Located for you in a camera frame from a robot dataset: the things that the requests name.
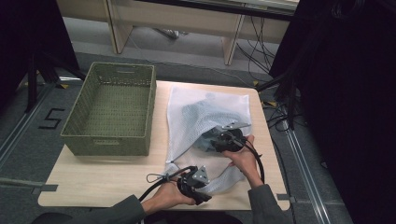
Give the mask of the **black curtain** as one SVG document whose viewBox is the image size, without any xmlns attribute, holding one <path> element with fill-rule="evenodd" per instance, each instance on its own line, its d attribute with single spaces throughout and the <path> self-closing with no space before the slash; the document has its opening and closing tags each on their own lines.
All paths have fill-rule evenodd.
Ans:
<svg viewBox="0 0 396 224">
<path fill-rule="evenodd" d="M 396 224 L 396 0 L 300 0 L 270 74 L 300 91 L 354 224 Z"/>
<path fill-rule="evenodd" d="M 56 0 L 0 0 L 0 109 L 28 73 L 48 82 L 62 67 L 80 79 L 79 65 Z"/>
</svg>

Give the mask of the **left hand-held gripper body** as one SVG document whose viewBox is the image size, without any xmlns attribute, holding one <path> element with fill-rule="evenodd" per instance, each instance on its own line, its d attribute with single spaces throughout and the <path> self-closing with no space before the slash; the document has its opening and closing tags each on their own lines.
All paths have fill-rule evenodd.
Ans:
<svg viewBox="0 0 396 224">
<path fill-rule="evenodd" d="M 193 198 L 194 192 L 205 187 L 210 182 L 205 166 L 198 168 L 197 166 L 189 166 L 181 170 L 181 176 L 177 180 L 179 191 L 186 197 Z"/>
</svg>

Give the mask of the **person's right hand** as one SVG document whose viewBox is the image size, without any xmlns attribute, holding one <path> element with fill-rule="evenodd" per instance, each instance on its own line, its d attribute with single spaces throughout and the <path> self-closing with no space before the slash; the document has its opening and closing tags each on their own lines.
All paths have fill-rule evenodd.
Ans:
<svg viewBox="0 0 396 224">
<path fill-rule="evenodd" d="M 257 170 L 256 159 L 248 147 L 243 147 L 238 152 L 223 151 L 222 155 L 232 160 L 232 165 L 243 173 L 253 189 L 264 184 Z"/>
</svg>

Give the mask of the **light blue denim garment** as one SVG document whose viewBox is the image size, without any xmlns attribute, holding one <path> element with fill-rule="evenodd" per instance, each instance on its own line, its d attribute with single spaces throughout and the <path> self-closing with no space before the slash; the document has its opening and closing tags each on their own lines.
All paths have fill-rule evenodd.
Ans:
<svg viewBox="0 0 396 224">
<path fill-rule="evenodd" d="M 250 126 L 246 116 L 215 105 L 209 100 L 183 106 L 181 117 L 181 123 L 177 127 L 177 134 L 180 137 L 177 145 L 182 149 L 196 147 L 206 152 L 217 152 L 210 143 L 214 137 L 213 128 L 232 122 L 244 122 Z"/>
</svg>

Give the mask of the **grey power strip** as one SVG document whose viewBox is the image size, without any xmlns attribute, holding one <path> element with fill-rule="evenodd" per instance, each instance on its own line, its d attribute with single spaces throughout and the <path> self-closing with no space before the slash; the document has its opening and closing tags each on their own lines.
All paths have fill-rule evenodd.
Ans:
<svg viewBox="0 0 396 224">
<path fill-rule="evenodd" d="M 160 33 L 161 35 L 166 36 L 167 38 L 171 40 L 176 40 L 178 39 L 181 35 L 186 35 L 187 32 L 180 32 L 177 30 L 169 30 L 169 29 L 158 29 L 155 28 L 155 31 Z"/>
</svg>

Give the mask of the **white mesh laundry bag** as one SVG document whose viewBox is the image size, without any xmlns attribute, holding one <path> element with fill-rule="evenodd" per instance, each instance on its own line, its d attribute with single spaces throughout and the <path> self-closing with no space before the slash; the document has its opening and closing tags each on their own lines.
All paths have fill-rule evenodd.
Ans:
<svg viewBox="0 0 396 224">
<path fill-rule="evenodd" d="M 201 91 L 174 86 L 171 88 L 167 107 L 167 122 L 169 128 L 169 145 L 165 161 L 165 171 L 173 173 L 188 166 L 205 166 L 210 182 L 200 189 L 209 195 L 222 193 L 245 177 L 230 160 L 219 152 L 206 152 L 196 147 L 180 148 L 177 143 L 180 137 L 177 134 L 182 117 L 181 109 L 185 105 L 194 104 L 202 100 L 209 100 L 215 105 L 231 109 L 247 117 L 250 126 L 242 128 L 243 135 L 251 134 L 251 116 L 249 110 L 249 97 L 215 91 Z"/>
</svg>

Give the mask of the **person's left hand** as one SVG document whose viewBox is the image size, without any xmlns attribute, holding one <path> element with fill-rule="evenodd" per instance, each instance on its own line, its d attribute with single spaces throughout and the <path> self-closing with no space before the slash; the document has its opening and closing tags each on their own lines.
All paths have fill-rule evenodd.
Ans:
<svg viewBox="0 0 396 224">
<path fill-rule="evenodd" d="M 195 200 L 183 195 L 175 182 L 162 184 L 151 198 L 141 203 L 147 215 L 181 204 L 195 205 Z"/>
</svg>

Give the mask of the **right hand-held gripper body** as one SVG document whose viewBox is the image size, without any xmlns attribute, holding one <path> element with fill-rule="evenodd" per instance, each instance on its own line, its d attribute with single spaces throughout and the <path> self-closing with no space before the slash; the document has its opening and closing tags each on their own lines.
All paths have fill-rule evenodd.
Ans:
<svg viewBox="0 0 396 224">
<path fill-rule="evenodd" d="M 210 140 L 211 146 L 217 152 L 241 150 L 247 139 L 242 133 L 242 128 L 249 127 L 248 123 L 232 122 L 227 125 L 216 126 L 212 129 L 214 137 Z"/>
</svg>

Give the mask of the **black tripod stand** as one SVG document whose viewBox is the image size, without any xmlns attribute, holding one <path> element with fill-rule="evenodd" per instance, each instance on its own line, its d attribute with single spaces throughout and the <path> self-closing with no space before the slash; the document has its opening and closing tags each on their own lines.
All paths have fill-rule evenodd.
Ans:
<svg viewBox="0 0 396 224">
<path fill-rule="evenodd" d="M 264 91 L 270 87 L 278 85 L 274 96 L 277 101 L 281 101 L 286 104 L 287 108 L 287 123 L 290 130 L 294 130 L 293 118 L 294 118 L 294 107 L 295 107 L 295 95 L 296 85 L 294 83 L 294 77 L 292 72 L 284 72 L 283 74 L 274 77 L 272 80 L 259 85 L 255 88 L 257 92 Z"/>
<path fill-rule="evenodd" d="M 56 83 L 60 78 L 55 71 L 56 67 L 74 75 L 76 78 L 85 80 L 86 75 L 79 70 L 78 65 L 67 61 L 46 51 L 32 53 L 28 58 L 28 100 L 25 112 L 30 112 L 37 103 L 37 73 L 43 77 L 46 83 Z"/>
</svg>

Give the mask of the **green woven storage basket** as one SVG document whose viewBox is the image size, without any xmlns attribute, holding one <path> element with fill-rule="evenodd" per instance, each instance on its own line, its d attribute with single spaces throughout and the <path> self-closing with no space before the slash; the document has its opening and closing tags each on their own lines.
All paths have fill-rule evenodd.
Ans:
<svg viewBox="0 0 396 224">
<path fill-rule="evenodd" d="M 147 156 L 155 95 L 154 66 L 95 62 L 61 137 L 76 156 Z"/>
</svg>

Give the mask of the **grey floor tape strip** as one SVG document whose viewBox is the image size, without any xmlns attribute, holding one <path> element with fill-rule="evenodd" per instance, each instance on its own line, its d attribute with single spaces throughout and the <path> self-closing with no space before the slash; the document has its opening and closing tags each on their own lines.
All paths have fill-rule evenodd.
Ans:
<svg viewBox="0 0 396 224">
<path fill-rule="evenodd" d="M 57 185 L 42 185 L 33 187 L 31 193 L 33 195 L 39 195 L 41 192 L 53 192 L 56 191 L 58 188 Z"/>
</svg>

